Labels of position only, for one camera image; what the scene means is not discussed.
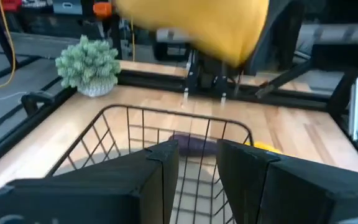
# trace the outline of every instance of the potted plant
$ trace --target potted plant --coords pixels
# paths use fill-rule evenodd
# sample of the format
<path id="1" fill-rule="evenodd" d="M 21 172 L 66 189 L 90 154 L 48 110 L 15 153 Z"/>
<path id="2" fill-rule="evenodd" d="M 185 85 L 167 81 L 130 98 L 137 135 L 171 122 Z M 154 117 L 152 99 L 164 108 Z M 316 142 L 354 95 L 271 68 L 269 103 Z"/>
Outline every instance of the potted plant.
<path id="1" fill-rule="evenodd" d="M 91 41 L 83 35 L 79 44 L 63 50 L 55 61 L 58 75 L 63 78 L 62 86 L 77 87 L 80 93 L 90 97 L 109 93 L 121 71 L 115 59 L 117 54 L 107 41 Z"/>

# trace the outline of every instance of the yellow cable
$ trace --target yellow cable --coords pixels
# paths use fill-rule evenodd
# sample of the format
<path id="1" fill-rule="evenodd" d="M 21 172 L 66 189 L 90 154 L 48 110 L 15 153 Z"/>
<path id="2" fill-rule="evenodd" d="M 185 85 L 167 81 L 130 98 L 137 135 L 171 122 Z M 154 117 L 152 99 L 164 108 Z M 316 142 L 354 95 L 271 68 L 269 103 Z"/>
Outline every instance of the yellow cable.
<path id="1" fill-rule="evenodd" d="M 11 49 L 12 49 L 12 58 L 13 58 L 11 76 L 10 76 L 9 79 L 6 81 L 6 83 L 0 85 L 0 88 L 2 88 L 2 87 L 4 87 L 4 86 L 8 85 L 8 84 L 12 81 L 12 79 L 13 79 L 13 77 L 14 77 L 14 75 L 15 75 L 15 70 L 16 70 L 16 55 L 15 55 L 15 49 L 14 49 L 14 47 L 13 47 L 13 41 L 12 41 L 11 33 L 9 32 L 9 28 L 8 28 L 8 26 L 7 26 L 6 17 L 5 17 L 5 12 L 4 12 L 4 8 L 3 8 L 3 5 L 2 5 L 2 0 L 0 0 L 0 12 L 1 12 L 1 15 L 2 15 L 2 21 L 4 22 L 6 34 L 7 34 L 8 40 L 9 40 L 9 45 L 11 46 Z"/>
<path id="2" fill-rule="evenodd" d="M 132 61 L 135 61 L 135 32 L 134 21 L 131 18 L 131 31 L 132 31 Z"/>

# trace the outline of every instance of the yellow cloth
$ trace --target yellow cloth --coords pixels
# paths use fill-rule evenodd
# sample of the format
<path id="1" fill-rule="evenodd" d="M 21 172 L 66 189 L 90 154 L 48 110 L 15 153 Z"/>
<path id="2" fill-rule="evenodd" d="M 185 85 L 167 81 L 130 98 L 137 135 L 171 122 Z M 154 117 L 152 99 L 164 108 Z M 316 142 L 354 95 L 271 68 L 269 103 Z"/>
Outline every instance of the yellow cloth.
<path id="1" fill-rule="evenodd" d="M 255 48 L 269 0 L 116 0 L 120 15 L 148 30 L 177 28 L 200 51 L 233 66 Z"/>
<path id="2" fill-rule="evenodd" d="M 275 149 L 274 147 L 266 145 L 266 144 L 264 144 L 262 142 L 254 142 L 254 147 L 257 147 L 258 149 L 268 150 L 270 152 L 274 152 L 274 153 L 277 153 L 277 154 L 283 154 L 280 150 Z"/>

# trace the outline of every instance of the white pot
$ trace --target white pot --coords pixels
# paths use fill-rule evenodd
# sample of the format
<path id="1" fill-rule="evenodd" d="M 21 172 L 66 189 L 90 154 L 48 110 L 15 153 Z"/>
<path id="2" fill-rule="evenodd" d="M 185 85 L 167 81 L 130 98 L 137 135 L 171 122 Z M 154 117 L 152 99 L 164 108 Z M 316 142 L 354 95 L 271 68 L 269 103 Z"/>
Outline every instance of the white pot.
<path id="1" fill-rule="evenodd" d="M 77 91 L 89 97 L 97 97 L 108 94 L 115 85 L 114 78 L 99 78 L 92 80 L 87 85 L 78 86 Z"/>

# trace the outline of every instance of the cable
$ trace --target cable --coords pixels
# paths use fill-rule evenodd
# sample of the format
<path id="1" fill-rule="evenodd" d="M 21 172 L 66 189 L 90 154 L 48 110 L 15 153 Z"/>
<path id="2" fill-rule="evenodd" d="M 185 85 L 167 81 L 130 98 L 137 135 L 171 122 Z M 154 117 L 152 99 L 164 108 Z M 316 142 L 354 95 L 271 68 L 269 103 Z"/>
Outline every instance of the cable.
<path id="1" fill-rule="evenodd" d="M 12 37 L 11 37 L 11 33 L 9 32 L 9 28 L 7 25 L 7 21 L 6 21 L 6 16 L 5 16 L 5 11 L 2 5 L 2 0 L 0 0 L 0 12 L 2 15 L 2 21 L 4 22 L 4 26 L 5 26 L 5 30 L 6 30 L 6 34 L 9 40 L 9 45 L 11 46 L 11 50 L 12 50 L 12 72 L 11 75 L 9 76 L 9 79 L 0 85 L 0 88 L 7 86 L 8 84 L 10 84 L 10 82 L 12 81 L 14 75 L 15 75 L 15 71 L 16 71 L 16 55 L 15 55 L 15 48 L 13 46 L 13 41 L 12 41 Z"/>
<path id="2" fill-rule="evenodd" d="M 135 32 L 134 32 L 134 21 L 131 18 L 131 32 L 132 32 L 132 61 L 135 61 Z"/>
<path id="3" fill-rule="evenodd" d="M 17 92 L 17 93 L 13 93 L 11 95 L 8 95 L 8 96 L 4 96 L 4 97 L 1 97 L 0 100 L 6 100 L 6 99 L 9 99 L 13 96 L 16 96 L 16 95 L 24 95 L 26 94 L 27 92 Z"/>
<path id="4" fill-rule="evenodd" d="M 26 95 L 28 93 L 30 93 L 30 92 L 28 92 L 28 91 L 20 91 L 20 92 L 17 92 L 17 93 L 13 93 L 11 95 L 0 97 L 0 100 L 7 100 L 7 99 L 12 98 L 13 96 L 16 96 L 16 95 Z M 46 95 L 48 95 L 50 97 L 53 97 L 53 94 L 51 94 L 49 92 L 46 92 L 46 91 L 42 91 L 42 90 L 34 91 L 33 93 L 44 93 L 44 94 L 46 94 Z"/>

